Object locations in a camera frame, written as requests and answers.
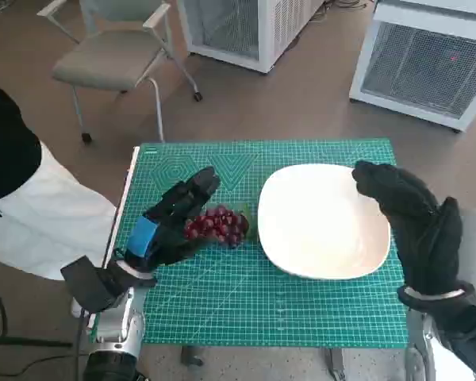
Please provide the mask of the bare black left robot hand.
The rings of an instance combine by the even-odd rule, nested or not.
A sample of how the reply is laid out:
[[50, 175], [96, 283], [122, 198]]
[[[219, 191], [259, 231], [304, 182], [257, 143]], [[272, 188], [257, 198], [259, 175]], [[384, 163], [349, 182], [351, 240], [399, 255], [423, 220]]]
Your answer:
[[221, 180], [211, 166], [179, 181], [154, 206], [136, 220], [123, 250], [114, 250], [115, 262], [140, 278], [161, 265], [170, 265], [192, 256], [203, 239], [189, 238], [186, 223], [202, 211]]

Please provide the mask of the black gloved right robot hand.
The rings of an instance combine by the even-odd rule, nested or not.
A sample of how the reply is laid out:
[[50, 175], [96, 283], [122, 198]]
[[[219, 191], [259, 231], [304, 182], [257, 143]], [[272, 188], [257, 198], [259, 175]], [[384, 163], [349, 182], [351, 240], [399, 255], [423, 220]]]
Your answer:
[[438, 202], [421, 179], [390, 164], [360, 160], [351, 175], [357, 191], [374, 199], [390, 223], [405, 285], [425, 296], [461, 289], [458, 201]]

